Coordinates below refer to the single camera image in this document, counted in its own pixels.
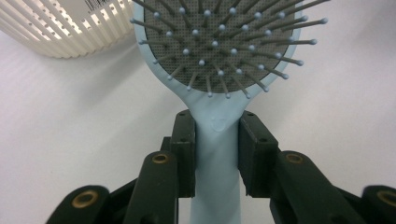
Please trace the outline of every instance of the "hairbrush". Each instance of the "hairbrush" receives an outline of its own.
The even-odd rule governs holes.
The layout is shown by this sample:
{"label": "hairbrush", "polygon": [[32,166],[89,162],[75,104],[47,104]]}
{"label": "hairbrush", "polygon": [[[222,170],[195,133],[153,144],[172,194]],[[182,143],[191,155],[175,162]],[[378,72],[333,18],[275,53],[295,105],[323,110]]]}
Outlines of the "hairbrush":
{"label": "hairbrush", "polygon": [[238,120],[277,78],[307,21],[302,10],[329,0],[134,0],[135,34],[154,75],[196,123],[196,186],[191,224],[241,223]]}

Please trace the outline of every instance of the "white vent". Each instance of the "white vent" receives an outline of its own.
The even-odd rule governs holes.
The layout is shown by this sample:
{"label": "white vent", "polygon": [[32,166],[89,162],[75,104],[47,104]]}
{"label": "white vent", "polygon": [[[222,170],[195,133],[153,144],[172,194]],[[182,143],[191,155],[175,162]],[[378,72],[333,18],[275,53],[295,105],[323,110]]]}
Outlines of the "white vent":
{"label": "white vent", "polygon": [[70,58],[131,33],[132,0],[2,0],[0,29],[38,53]]}

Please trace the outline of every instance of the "white background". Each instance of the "white background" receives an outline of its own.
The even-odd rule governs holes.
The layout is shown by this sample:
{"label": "white background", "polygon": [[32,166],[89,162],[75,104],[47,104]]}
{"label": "white background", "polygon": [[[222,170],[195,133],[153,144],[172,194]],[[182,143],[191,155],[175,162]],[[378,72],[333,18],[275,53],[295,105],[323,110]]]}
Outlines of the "white background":
{"label": "white background", "polygon": [[[396,188],[396,2],[333,0],[310,20],[290,64],[248,106],[282,150],[311,158],[332,183],[361,195]],[[136,178],[186,106],[151,74],[129,35],[77,59],[37,55],[0,32],[0,223],[44,223],[70,191],[110,191]],[[243,223],[273,223],[268,200],[245,197]],[[189,200],[180,222],[188,223]]]}

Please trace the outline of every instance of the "hairbrush bristle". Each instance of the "hairbrush bristle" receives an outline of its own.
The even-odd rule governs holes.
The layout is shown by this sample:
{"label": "hairbrush bristle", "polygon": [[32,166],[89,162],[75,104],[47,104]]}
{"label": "hairbrush bristle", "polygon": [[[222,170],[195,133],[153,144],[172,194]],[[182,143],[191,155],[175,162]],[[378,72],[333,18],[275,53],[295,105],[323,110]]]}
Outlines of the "hairbrush bristle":
{"label": "hairbrush bristle", "polygon": [[316,39],[295,40],[293,30],[317,24],[327,19],[307,21],[294,13],[329,0],[317,0],[306,5],[304,0],[134,0],[144,8],[144,20],[131,22],[144,26],[155,60],[168,74],[192,89],[213,93],[242,91],[249,99],[247,87],[274,74],[284,79],[288,75],[275,70],[279,62],[303,65],[304,62],[285,57],[289,45],[315,45]]}

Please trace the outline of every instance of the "gray surface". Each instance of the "gray surface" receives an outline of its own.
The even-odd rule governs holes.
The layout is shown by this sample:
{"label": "gray surface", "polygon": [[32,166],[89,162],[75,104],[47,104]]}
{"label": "gray surface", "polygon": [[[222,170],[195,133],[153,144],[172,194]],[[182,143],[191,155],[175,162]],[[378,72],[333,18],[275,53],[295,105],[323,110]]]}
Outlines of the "gray surface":
{"label": "gray surface", "polygon": [[[314,47],[257,96],[283,150],[309,156],[334,185],[396,187],[396,4],[331,1],[307,10]],[[114,190],[138,175],[186,107],[151,74],[128,37],[74,59],[36,55],[0,33],[0,223],[44,223],[71,190]],[[180,223],[190,203],[182,200]],[[242,197],[244,223],[273,223],[267,200]]]}

